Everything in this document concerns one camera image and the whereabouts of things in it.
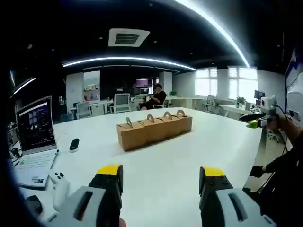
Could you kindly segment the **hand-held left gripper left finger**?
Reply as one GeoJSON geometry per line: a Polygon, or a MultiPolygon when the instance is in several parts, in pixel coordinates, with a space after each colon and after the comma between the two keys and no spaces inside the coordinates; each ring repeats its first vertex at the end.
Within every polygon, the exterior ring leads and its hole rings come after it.
{"type": "Polygon", "coordinates": [[[118,227],[122,207],[123,165],[107,165],[97,171],[89,185],[68,195],[64,174],[50,171],[54,184],[53,207],[56,213],[47,227],[118,227]]]}

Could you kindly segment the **person's right hand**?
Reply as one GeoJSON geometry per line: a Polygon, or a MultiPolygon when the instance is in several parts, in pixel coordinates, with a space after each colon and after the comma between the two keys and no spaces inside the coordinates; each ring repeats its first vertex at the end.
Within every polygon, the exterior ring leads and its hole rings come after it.
{"type": "Polygon", "coordinates": [[[265,126],[266,129],[270,130],[284,130],[287,126],[288,119],[280,114],[276,114],[265,126]]]}

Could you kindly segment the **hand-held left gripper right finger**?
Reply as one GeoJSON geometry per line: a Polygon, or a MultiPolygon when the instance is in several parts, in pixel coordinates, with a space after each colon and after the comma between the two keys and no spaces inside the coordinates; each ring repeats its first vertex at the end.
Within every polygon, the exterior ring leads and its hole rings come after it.
{"type": "Polygon", "coordinates": [[[200,214],[203,227],[276,227],[242,189],[233,188],[225,173],[214,167],[199,169],[200,214]]]}

